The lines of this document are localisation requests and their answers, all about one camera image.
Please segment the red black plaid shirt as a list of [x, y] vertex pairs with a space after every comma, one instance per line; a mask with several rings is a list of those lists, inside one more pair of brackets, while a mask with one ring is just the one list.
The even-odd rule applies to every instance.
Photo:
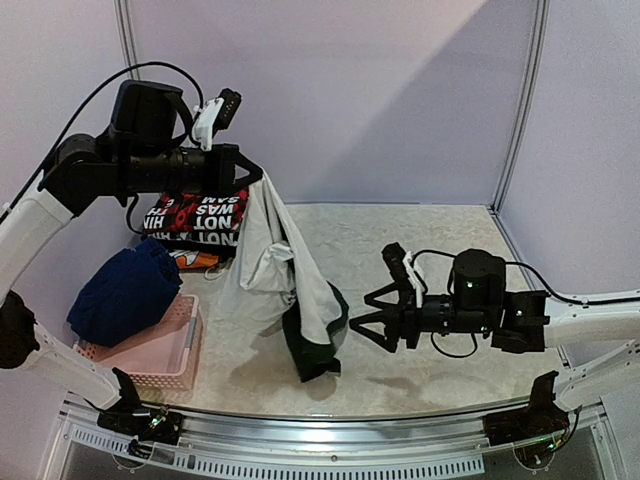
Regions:
[[145, 215], [143, 232], [231, 233], [239, 228], [248, 200], [248, 188], [227, 197], [163, 193]]

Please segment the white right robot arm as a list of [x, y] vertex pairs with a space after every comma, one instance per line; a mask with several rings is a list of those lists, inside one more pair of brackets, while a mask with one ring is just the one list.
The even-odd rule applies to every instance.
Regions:
[[394, 282], [365, 297], [372, 313], [349, 321], [351, 330], [394, 353], [403, 340], [415, 349], [423, 333], [469, 335], [510, 354], [539, 353], [558, 346], [639, 339], [639, 294], [619, 292], [589, 299], [550, 289], [489, 292], [479, 281], [461, 290], [428, 295]]

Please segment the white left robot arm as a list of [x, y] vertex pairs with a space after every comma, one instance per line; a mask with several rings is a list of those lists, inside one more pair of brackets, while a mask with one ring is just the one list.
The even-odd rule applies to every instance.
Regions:
[[12, 288], [43, 247], [100, 197], [124, 203], [145, 193], [227, 196], [262, 175], [233, 144], [162, 151], [86, 134], [69, 137], [1, 222], [2, 369], [37, 372], [108, 411], [126, 433], [141, 433], [149, 415], [130, 377], [95, 364], [55, 338]]

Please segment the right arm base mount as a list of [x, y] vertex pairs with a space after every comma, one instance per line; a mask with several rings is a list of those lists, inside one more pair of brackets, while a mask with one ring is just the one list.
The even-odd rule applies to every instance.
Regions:
[[533, 443], [513, 449], [516, 460], [524, 467], [546, 467], [555, 454], [573, 437], [583, 406], [570, 412], [551, 403], [543, 406], [492, 413], [482, 418], [483, 431], [491, 446], [517, 443], [539, 437]]

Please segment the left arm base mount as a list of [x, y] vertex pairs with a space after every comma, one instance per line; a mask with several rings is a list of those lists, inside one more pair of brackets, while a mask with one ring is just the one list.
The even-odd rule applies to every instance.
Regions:
[[102, 411], [97, 425], [131, 438], [127, 453], [148, 460], [157, 443], [176, 446], [181, 437], [185, 417], [166, 406], [141, 408], [129, 413]]

